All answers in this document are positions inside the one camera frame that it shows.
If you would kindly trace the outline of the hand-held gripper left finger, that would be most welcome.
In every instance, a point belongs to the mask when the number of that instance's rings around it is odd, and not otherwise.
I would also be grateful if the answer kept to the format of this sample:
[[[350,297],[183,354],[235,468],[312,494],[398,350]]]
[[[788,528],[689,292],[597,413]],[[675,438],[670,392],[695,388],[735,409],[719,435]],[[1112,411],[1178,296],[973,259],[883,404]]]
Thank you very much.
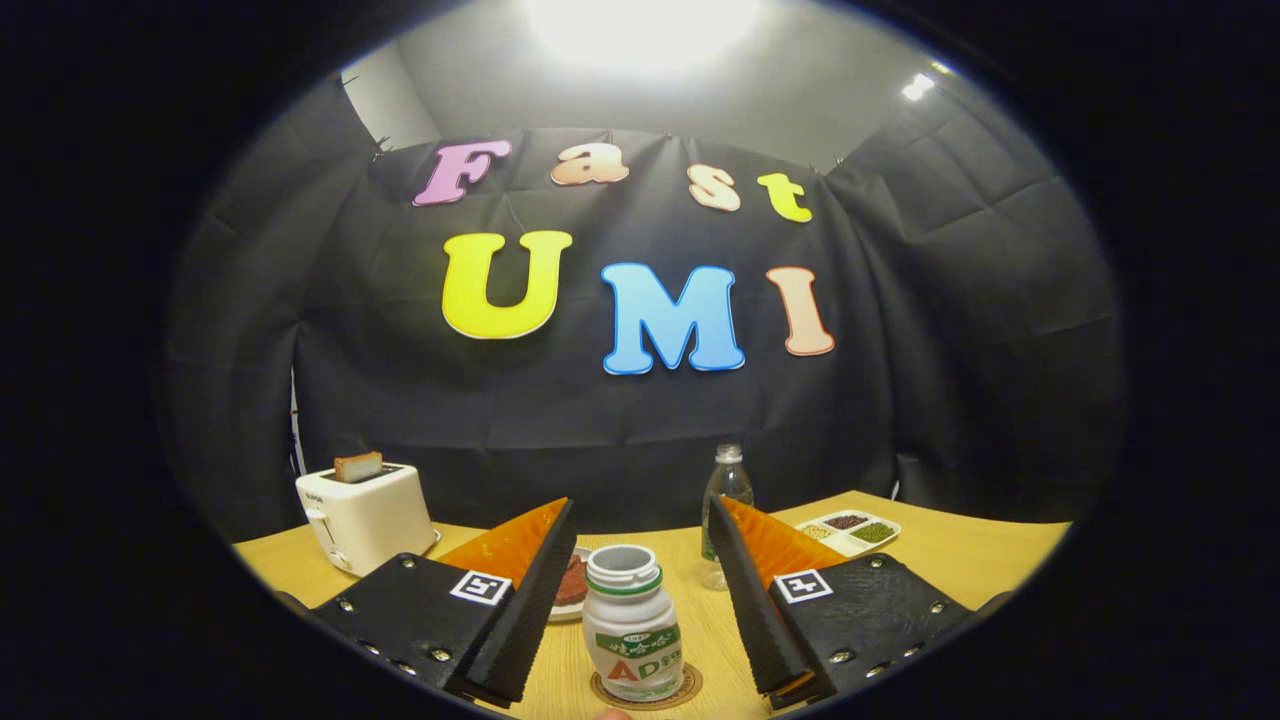
[[[562,497],[438,559],[398,553],[312,619],[407,682],[508,708],[524,697],[576,539]]]

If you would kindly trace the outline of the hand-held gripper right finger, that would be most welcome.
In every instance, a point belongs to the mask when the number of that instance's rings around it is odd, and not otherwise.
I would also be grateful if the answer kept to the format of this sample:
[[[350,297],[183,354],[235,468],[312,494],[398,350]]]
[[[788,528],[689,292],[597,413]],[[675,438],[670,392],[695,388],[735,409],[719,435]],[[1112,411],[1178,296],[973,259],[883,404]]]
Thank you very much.
[[[772,708],[864,692],[977,619],[887,553],[845,557],[724,496],[709,502],[708,532]]]

